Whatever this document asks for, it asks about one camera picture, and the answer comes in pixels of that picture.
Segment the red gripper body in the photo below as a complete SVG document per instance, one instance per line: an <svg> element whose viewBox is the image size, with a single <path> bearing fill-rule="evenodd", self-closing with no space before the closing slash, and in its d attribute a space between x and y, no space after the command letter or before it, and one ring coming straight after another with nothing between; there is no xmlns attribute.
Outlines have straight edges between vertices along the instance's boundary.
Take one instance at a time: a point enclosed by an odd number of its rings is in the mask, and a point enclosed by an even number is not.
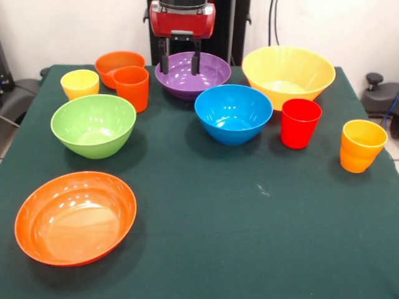
<svg viewBox="0 0 399 299"><path fill-rule="evenodd" d="M208 1L152 1L148 16L157 37L208 39L213 34L216 8Z"/></svg>

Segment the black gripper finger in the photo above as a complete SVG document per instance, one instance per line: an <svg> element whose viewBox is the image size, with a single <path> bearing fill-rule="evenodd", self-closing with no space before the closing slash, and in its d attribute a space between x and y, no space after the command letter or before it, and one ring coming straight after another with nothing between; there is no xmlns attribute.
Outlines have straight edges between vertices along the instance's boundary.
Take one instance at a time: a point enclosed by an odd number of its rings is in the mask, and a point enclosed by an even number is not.
<svg viewBox="0 0 399 299"><path fill-rule="evenodd" d="M198 75L200 72L200 55L201 55L201 40L193 39L194 54L191 59L191 74Z"/></svg>
<svg viewBox="0 0 399 299"><path fill-rule="evenodd" d="M159 58L160 72L163 74L167 74L168 70L169 70L166 42L167 42L167 39L165 37L159 38L158 50L159 50L159 56L160 56L160 58Z"/></svg>

